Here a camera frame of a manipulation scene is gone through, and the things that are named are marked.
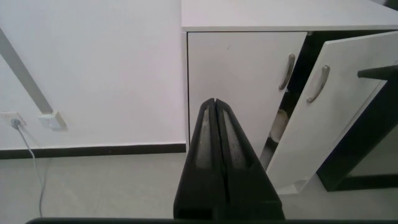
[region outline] black plastic part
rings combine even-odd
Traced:
[[[284,220],[282,202],[232,109],[216,100],[229,220]]]
[[[372,78],[378,80],[390,80],[398,75],[398,65],[382,68],[365,69],[358,72],[359,78]]]
[[[175,219],[284,220],[282,203],[232,109],[200,107],[174,201]]]
[[[174,201],[176,219],[224,219],[226,193],[214,99],[199,110]]]
[[[335,190],[386,189],[391,187],[398,187],[398,174],[346,177]]]
[[[173,220],[173,219],[151,219],[151,218],[36,218],[27,224],[391,224],[398,223],[396,220],[253,220],[253,221],[208,221],[208,220]]]

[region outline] cabinet door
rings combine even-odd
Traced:
[[[305,32],[188,33],[190,137],[200,105],[219,98],[232,107],[260,156],[285,92],[279,86],[289,55],[299,56],[305,36]]]
[[[335,142],[362,105],[386,81],[358,78],[360,70],[398,62],[398,32],[325,42],[308,82],[268,166],[274,187],[300,191],[332,152]],[[318,97],[325,76],[330,72]]]

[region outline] cabinet countertop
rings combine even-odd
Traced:
[[[183,0],[182,29],[187,32],[398,29],[398,11],[368,0]]]

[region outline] black baseboard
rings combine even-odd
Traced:
[[[346,177],[339,183],[335,191],[385,189],[391,187],[398,187],[398,174]]]
[[[58,149],[33,149],[36,158],[75,156],[114,156],[185,152],[186,144],[156,144],[140,146],[98,146]],[[32,158],[27,149],[0,150],[0,159]]]

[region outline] white cabinet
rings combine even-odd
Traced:
[[[267,174],[274,187],[294,184],[300,191],[365,101],[371,100],[368,98],[379,90],[377,86],[385,83],[358,78],[358,71],[397,62],[398,32],[324,43],[268,166]],[[327,78],[322,74],[324,66],[330,68]]]
[[[219,98],[260,156],[295,55],[292,114],[267,166],[285,194],[305,186],[384,85],[357,72],[398,63],[398,33],[386,32],[398,12],[371,1],[185,0],[182,29],[187,142],[201,103]]]
[[[190,138],[200,105],[219,98],[232,107],[260,156],[306,34],[188,33]]]

